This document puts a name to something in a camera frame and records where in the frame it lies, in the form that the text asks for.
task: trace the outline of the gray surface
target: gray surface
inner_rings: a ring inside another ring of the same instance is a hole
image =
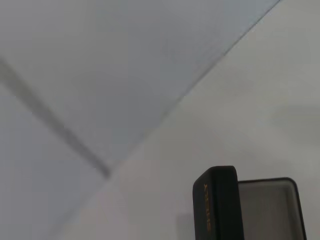
[[[239,183],[245,240],[304,240],[289,180]]]
[[[104,178],[1,84],[0,113],[0,239],[50,239]]]
[[[106,163],[278,0],[2,0],[0,56]]]

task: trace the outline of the rectangular object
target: rectangular object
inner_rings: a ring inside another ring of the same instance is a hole
[[[233,166],[209,168],[193,185],[196,240],[244,240],[238,177]]]
[[[239,182],[245,240],[306,240],[296,183],[291,178]]]

